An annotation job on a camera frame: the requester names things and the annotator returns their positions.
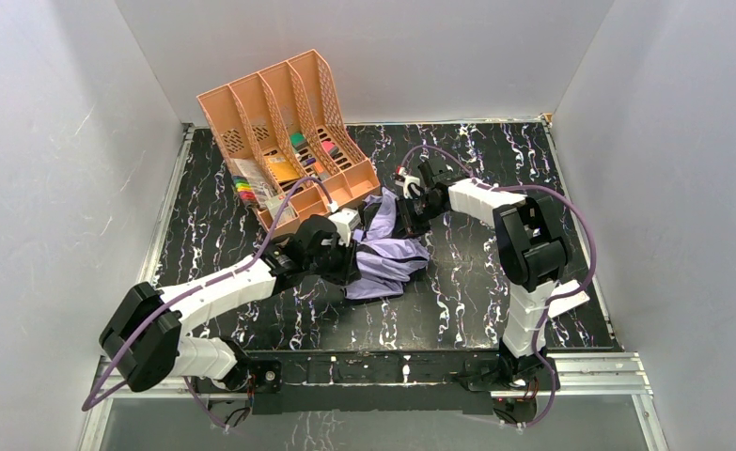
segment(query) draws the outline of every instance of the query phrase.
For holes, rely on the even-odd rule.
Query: glass panel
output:
[[[210,424],[190,399],[117,399],[102,449],[647,449],[627,396],[559,397],[522,435],[492,416],[461,412],[255,415],[227,435]]]

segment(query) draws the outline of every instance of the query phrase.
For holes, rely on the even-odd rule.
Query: metal frame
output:
[[[446,120],[434,122],[421,122],[426,124],[454,124],[454,123],[520,123],[520,122],[541,122],[545,128],[545,134],[548,141],[551,154],[556,164],[556,170],[561,174],[561,167],[558,162],[556,153],[556,145],[550,134],[549,124],[543,117],[520,117],[520,118],[483,118],[483,119],[462,119],[462,120]],[[402,125],[401,122],[372,122],[372,123],[350,123],[347,125]],[[191,124],[184,133],[184,141],[180,149],[177,161],[174,166],[174,173],[166,190],[163,207],[155,226],[152,236],[152,243],[149,252],[144,260],[140,273],[140,280],[149,280],[154,272],[157,262],[160,258],[160,251],[168,229],[168,221],[170,220],[171,211],[177,197],[180,187],[180,180],[183,173],[185,161],[187,160],[190,146],[193,140],[193,134],[196,129],[207,128],[197,127]],[[565,196],[570,198],[566,184],[562,180],[562,189]],[[579,231],[578,237],[584,256],[588,259],[585,237],[582,231]],[[611,323],[608,320],[608,313],[603,300],[603,295],[598,284],[597,278],[593,280],[595,289],[598,293],[598,301],[606,319],[609,332],[613,334]],[[658,416],[652,404],[652,389],[647,374],[642,366],[641,359],[637,352],[552,352],[551,357],[556,361],[556,371],[558,371],[561,381],[561,389],[556,392],[559,396],[599,396],[599,395],[630,395],[634,401],[639,424],[645,436],[648,449],[650,451],[667,450],[666,438],[661,430]],[[97,376],[107,367],[109,360],[102,358],[97,372]],[[121,381],[121,377],[114,375],[103,386],[103,389],[110,388],[112,385]],[[490,392],[492,397],[518,397],[519,392],[512,391],[493,391]],[[105,401],[91,410],[86,418],[83,429],[83,436],[79,445],[81,451],[96,451],[101,449],[102,439],[110,417],[113,402],[118,398],[177,398],[184,397],[190,399],[190,395],[182,378],[169,378],[158,384],[156,387],[147,392],[134,393],[126,385],[120,390],[112,394]],[[245,394],[241,393],[222,393],[205,395],[209,399],[225,399],[225,400],[241,400],[246,399]]]
[[[666,444],[666,437],[661,430],[661,422],[658,421],[658,414],[655,406],[652,404],[652,395],[636,395],[634,396],[634,407],[636,415],[639,417],[639,425],[644,433],[644,440],[647,442],[647,448],[650,451],[666,451],[669,446]]]
[[[552,352],[561,381],[559,396],[652,395],[637,352]],[[492,397],[519,397],[519,391],[494,391]]]
[[[86,416],[83,426],[83,436],[80,439],[79,451],[97,451],[102,449],[104,432],[107,429],[107,420],[110,419],[110,410],[113,400],[106,399],[91,409]]]

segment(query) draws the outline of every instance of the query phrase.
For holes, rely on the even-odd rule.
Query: white enclosure wall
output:
[[[554,123],[670,446],[736,449],[736,1],[618,0]]]
[[[552,112],[612,0],[117,0],[182,121],[196,95],[315,48],[350,122]]]
[[[180,136],[113,0],[0,1],[0,450],[76,447]]]

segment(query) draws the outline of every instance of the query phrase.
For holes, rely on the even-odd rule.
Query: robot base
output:
[[[516,381],[539,380],[542,390],[550,389],[550,373],[536,355],[515,358],[503,341],[498,348],[496,359],[477,357],[464,362],[464,376],[460,377],[464,388],[471,392],[488,392],[508,389]],[[542,348],[540,353],[552,368],[556,368],[556,362],[547,357],[547,348]],[[560,386],[556,373],[556,389]]]

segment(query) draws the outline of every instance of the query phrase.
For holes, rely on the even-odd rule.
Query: wire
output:
[[[403,156],[403,160],[400,161],[400,166],[408,170],[409,168],[406,167],[406,166],[409,164],[409,160],[412,158],[412,154],[415,153],[415,150],[418,150],[419,148],[431,149],[431,150],[433,150],[435,152],[438,152],[440,155],[442,155],[444,157],[448,157],[449,159],[453,160],[456,164],[458,164],[459,167],[467,175],[469,175],[470,177],[473,177],[473,171],[469,167],[465,166],[464,163],[462,163],[461,160],[459,160],[458,158],[454,157],[453,155],[445,152],[441,148],[438,148],[437,146],[429,146],[428,144],[421,144],[419,146],[414,146],[413,148],[410,148],[409,151],[406,152],[406,155]]]
[[[470,178],[471,182],[476,185],[478,188],[490,191],[490,192],[502,192],[502,191],[540,191],[543,193],[546,193],[548,195],[551,195],[552,197],[555,197],[556,200],[564,204],[565,207],[567,207],[568,210],[570,210],[575,217],[578,219],[578,222],[581,224],[581,227],[584,229],[584,232],[587,236],[587,243],[589,246],[589,268],[587,271],[587,276],[584,279],[583,282],[581,282],[581,285],[574,289],[573,291],[567,292],[567,293],[561,293],[554,296],[551,296],[547,298],[544,302],[544,310],[542,310],[542,315],[537,321],[537,326],[534,330],[533,338],[531,339],[531,347],[534,350],[534,355],[537,356],[537,358],[540,360],[540,362],[544,365],[545,368],[547,368],[548,372],[550,373],[550,396],[547,399],[547,404],[545,405],[544,409],[542,410],[542,413],[534,417],[533,420],[529,421],[526,426],[534,426],[538,424],[542,420],[542,418],[547,415],[547,413],[550,411],[550,409],[553,407],[553,402],[556,399],[556,371],[553,369],[553,366],[550,365],[550,362],[547,361],[539,352],[539,349],[537,348],[537,341],[539,341],[540,337],[540,329],[541,326],[547,321],[547,312],[550,309],[550,304],[553,303],[553,301],[557,299],[564,299],[564,298],[570,298],[571,296],[574,296],[588,288],[588,286],[591,284],[592,278],[594,277],[594,273],[597,270],[597,246],[595,245],[594,240],[594,234],[592,234],[591,229],[589,228],[587,224],[586,217],[584,217],[584,213],[582,213],[577,207],[573,205],[573,203],[567,199],[567,197],[563,196],[561,193],[557,192],[556,190],[539,186],[539,185],[512,185],[512,186],[499,186],[499,187],[493,187],[491,185],[488,185],[486,183],[483,183],[477,179],[473,178],[473,171],[469,170],[467,167],[462,164],[462,162],[451,155],[450,153],[442,150],[441,148],[437,148],[435,146],[429,146],[429,145],[420,145],[415,146],[406,153],[406,155],[403,157],[403,160],[401,161],[401,166],[406,167],[406,164],[408,163],[412,153],[419,149],[419,148],[429,148],[432,150],[435,150],[439,152],[440,154],[448,157],[449,159],[453,160],[454,162],[458,163],[459,166],[466,172]]]
[[[285,196],[284,200],[282,201],[281,205],[279,206],[279,210],[276,212],[275,218],[281,218],[282,213],[285,211],[285,208],[288,206],[288,203],[290,202],[290,198],[295,194],[296,191],[298,191],[299,188],[301,188],[302,183],[312,181],[314,183],[317,183],[318,186],[321,187],[323,190],[323,193],[326,194],[326,198],[329,200],[329,203],[332,202],[332,196],[329,194],[329,190],[326,189],[325,186],[323,186],[323,183],[321,183],[320,180],[312,178],[312,177],[302,177],[298,179],[290,188],[288,191],[288,194]],[[121,348],[118,350],[116,355],[110,359],[110,364],[107,366],[107,368],[102,372],[102,375],[97,379],[97,381],[93,384],[91,387],[90,393],[88,393],[88,396],[83,402],[83,412],[87,412],[91,409],[93,409],[97,404],[114,394],[119,388],[123,387],[127,382],[121,381],[114,385],[111,389],[107,390],[106,392],[102,393],[101,395],[97,394],[102,390],[102,386],[105,382],[110,378],[110,375],[113,374],[113,370],[116,369],[118,364],[121,362],[121,359],[124,358],[124,355],[127,353],[128,350],[132,347],[133,343],[137,338],[144,332],[146,329],[150,326],[150,324],[156,320],[158,317],[160,317],[164,311],[168,310],[172,306],[174,306],[176,303],[187,299],[188,297],[194,295],[195,293],[199,292],[203,288],[207,288],[211,285],[215,285],[219,282],[222,282],[224,280],[227,280],[229,277],[234,277],[235,274],[248,271],[249,268],[254,266],[255,263],[259,260],[260,257],[262,257],[262,254],[265,252],[265,249],[268,247],[268,244],[271,242],[271,237],[274,235],[274,232],[276,231],[276,227],[278,226],[279,221],[278,219],[274,221],[271,224],[271,227],[268,229],[267,234],[265,235],[265,239],[262,241],[262,245],[259,247],[257,252],[254,254],[254,257],[245,265],[241,266],[240,268],[236,268],[233,272],[230,272],[229,274],[224,274],[221,277],[216,277],[210,281],[208,281],[204,287],[202,286],[196,286],[193,288],[188,289],[187,291],[183,291],[180,293],[177,297],[174,299],[168,301],[167,303],[164,303],[160,307],[158,307],[155,311],[153,311],[146,319],[143,320],[143,322],[138,325],[137,328],[133,331],[132,334],[130,334],[130,337],[127,338],[126,341],[124,341],[124,344],[121,345]],[[215,415],[210,412],[209,409],[207,409],[207,406],[204,404],[204,402],[201,400],[201,398],[198,397],[198,394],[193,388],[193,385],[190,383],[190,379],[187,377],[185,379],[185,385],[188,387],[188,391],[193,396],[196,403],[207,413],[207,416],[210,417],[210,419],[213,421],[213,423],[221,428],[226,428],[227,424],[223,422],[220,418],[216,417]],[[252,393],[251,396],[251,403],[254,403],[254,394]]]
[[[497,416],[500,416],[501,417],[500,418],[501,420],[505,421],[506,423],[511,423],[513,425],[517,425],[517,424],[520,423],[519,421],[517,421],[516,418],[514,418],[513,416],[511,416],[511,413],[509,413],[509,412],[501,411],[500,409],[498,409],[496,407],[493,407],[493,411],[495,412],[495,414]]]

